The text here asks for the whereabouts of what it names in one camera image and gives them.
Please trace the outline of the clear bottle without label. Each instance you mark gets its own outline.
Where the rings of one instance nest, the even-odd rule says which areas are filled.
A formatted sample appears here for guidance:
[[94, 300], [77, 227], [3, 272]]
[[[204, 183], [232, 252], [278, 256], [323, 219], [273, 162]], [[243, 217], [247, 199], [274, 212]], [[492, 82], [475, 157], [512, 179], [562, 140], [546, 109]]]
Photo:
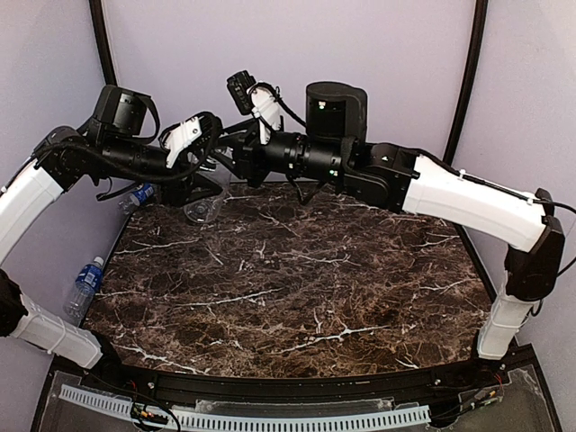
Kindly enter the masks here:
[[231, 174], [228, 171], [224, 174], [217, 174], [214, 172], [208, 175], [223, 187], [223, 192], [218, 196], [203, 199], [199, 202], [188, 204], [183, 207], [183, 212], [186, 218], [197, 224], [212, 223], [217, 219], [224, 199], [230, 189]]

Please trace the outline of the Pepsi bottle blue cap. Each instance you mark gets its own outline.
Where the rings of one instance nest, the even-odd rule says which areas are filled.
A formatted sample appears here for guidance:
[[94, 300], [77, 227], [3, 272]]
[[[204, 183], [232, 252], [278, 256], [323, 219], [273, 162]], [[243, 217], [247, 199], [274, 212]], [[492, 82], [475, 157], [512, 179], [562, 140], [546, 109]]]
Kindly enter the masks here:
[[156, 184], [144, 183], [129, 192], [119, 202], [119, 208], [123, 214], [130, 215], [157, 194], [158, 186]]

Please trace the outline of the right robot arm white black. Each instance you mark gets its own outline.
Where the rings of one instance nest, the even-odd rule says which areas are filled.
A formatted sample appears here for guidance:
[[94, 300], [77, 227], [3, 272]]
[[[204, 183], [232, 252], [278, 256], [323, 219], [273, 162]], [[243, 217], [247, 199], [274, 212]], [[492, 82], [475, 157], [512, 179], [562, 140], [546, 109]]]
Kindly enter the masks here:
[[284, 129], [289, 114], [278, 91], [249, 73], [231, 76], [227, 88], [246, 132], [232, 129], [228, 169], [256, 187], [271, 173], [305, 177], [339, 194], [389, 212], [436, 217], [478, 230], [508, 246], [505, 282], [476, 339], [476, 355], [504, 357], [530, 310], [554, 288], [565, 236], [557, 203], [544, 189], [520, 192], [457, 170], [419, 148], [366, 139], [368, 96], [333, 81], [306, 88], [303, 132]]

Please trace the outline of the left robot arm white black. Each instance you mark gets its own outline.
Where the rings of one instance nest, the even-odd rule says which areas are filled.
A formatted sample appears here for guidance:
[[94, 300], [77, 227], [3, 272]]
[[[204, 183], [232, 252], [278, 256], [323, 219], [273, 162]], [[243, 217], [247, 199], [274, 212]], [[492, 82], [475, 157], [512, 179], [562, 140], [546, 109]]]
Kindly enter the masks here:
[[[196, 172], [218, 142], [221, 120], [199, 112], [144, 137], [146, 115], [160, 124], [149, 95], [105, 85], [94, 113], [80, 127], [49, 132], [1, 189], [1, 257], [7, 258], [39, 216], [83, 176], [95, 184], [119, 178], [160, 185], [168, 204], [189, 203], [192, 190], [206, 183]], [[85, 370], [117, 359], [104, 337], [43, 309], [6, 273], [1, 274], [1, 335]]]

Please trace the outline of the small blue label water bottle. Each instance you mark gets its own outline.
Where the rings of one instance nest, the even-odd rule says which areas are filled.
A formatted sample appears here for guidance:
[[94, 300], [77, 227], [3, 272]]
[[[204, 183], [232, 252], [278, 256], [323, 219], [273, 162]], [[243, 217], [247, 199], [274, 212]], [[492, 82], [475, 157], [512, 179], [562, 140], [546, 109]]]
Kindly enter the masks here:
[[63, 311], [70, 322], [78, 327], [97, 293], [100, 292], [104, 277], [104, 259], [96, 256], [85, 265], [68, 292]]

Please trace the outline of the left black frame post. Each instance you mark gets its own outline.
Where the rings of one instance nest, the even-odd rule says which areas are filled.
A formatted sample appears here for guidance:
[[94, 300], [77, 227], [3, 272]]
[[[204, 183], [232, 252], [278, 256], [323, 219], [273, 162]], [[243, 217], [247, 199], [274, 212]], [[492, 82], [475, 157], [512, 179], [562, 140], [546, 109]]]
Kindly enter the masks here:
[[117, 86], [118, 80], [114, 69], [113, 55], [106, 29], [103, 2], [101, 0], [89, 0], [88, 4], [94, 32], [94, 40], [103, 73], [103, 80], [107, 85]]

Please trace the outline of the black frame post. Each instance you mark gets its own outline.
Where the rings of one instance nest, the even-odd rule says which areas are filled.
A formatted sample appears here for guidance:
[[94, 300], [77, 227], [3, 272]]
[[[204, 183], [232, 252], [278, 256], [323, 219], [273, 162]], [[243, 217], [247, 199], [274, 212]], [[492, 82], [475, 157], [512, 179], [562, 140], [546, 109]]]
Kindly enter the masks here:
[[107, 85], [117, 86], [118, 80], [114, 69], [113, 55], [106, 29], [103, 2], [101, 0], [89, 0], [88, 4], [94, 32], [94, 40], [103, 73], [103, 80]]
[[443, 161], [448, 165], [454, 162], [461, 134], [464, 129], [464, 121], [472, 96], [473, 85], [482, 51], [482, 40], [487, 21], [488, 8], [488, 0], [477, 0], [474, 4], [471, 35], [463, 69], [462, 83], [443, 155]]

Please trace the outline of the right black frame post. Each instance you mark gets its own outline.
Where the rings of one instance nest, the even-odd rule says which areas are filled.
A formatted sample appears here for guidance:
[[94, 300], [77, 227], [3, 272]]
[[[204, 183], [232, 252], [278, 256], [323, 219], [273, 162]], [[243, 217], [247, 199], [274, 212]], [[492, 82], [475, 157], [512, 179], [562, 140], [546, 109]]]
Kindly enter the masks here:
[[454, 162], [461, 134], [464, 129], [464, 121], [472, 96], [473, 85], [482, 51], [482, 40], [487, 21], [488, 8], [488, 0], [477, 0], [474, 4], [471, 35], [463, 69], [462, 83], [443, 155], [443, 161], [448, 165]]

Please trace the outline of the black front rail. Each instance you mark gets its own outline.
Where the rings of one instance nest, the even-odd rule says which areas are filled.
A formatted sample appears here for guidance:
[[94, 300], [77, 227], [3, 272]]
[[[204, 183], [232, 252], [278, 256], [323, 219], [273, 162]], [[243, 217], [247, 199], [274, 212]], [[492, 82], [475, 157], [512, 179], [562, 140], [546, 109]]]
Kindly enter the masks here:
[[424, 369], [340, 378], [226, 378], [108, 363], [85, 372], [85, 381], [140, 401], [194, 405], [200, 400], [255, 403], [320, 403], [392, 398], [395, 401], [450, 400], [462, 392], [499, 383], [501, 374], [476, 361]]

